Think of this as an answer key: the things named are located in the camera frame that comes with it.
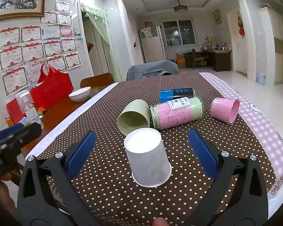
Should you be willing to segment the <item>left hand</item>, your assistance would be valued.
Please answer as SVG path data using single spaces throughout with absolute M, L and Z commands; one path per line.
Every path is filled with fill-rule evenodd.
M 12 176 L 10 173 L 6 173 L 0 178 L 0 202 L 7 209 L 7 211 L 13 216 L 17 216 L 17 208 L 13 199 L 10 196 L 8 186 L 4 181 L 10 181 Z

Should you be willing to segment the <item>right hand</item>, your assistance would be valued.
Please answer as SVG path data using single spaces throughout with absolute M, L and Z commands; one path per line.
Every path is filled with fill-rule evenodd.
M 159 217 L 153 221 L 152 226 L 169 226 L 169 224 L 164 218 Z

